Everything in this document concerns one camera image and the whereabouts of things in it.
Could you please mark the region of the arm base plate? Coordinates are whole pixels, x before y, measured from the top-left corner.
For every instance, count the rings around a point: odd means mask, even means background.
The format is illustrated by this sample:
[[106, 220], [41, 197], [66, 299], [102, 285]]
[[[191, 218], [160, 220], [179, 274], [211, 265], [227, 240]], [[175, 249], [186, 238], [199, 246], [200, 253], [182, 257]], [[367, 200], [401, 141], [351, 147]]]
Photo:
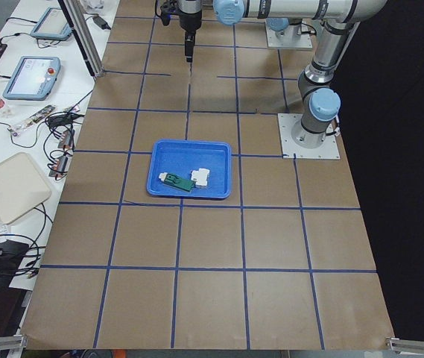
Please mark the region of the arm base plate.
[[339, 160], [341, 158], [332, 124], [321, 134], [302, 127], [300, 113], [279, 113], [282, 156], [289, 159]]
[[311, 51], [313, 49], [310, 27], [302, 23], [289, 25], [281, 31], [275, 31], [268, 24], [265, 25], [268, 48], [292, 49], [297, 51]]

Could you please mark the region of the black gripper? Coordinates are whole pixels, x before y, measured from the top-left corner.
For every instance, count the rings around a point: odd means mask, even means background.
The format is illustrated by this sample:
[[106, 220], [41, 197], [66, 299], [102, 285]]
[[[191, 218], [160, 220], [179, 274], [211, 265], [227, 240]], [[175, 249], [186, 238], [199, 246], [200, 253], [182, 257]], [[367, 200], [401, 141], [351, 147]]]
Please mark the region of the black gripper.
[[201, 27], [202, 1], [178, 0], [180, 26], [184, 29], [185, 58], [187, 63], [193, 62], [196, 31]]

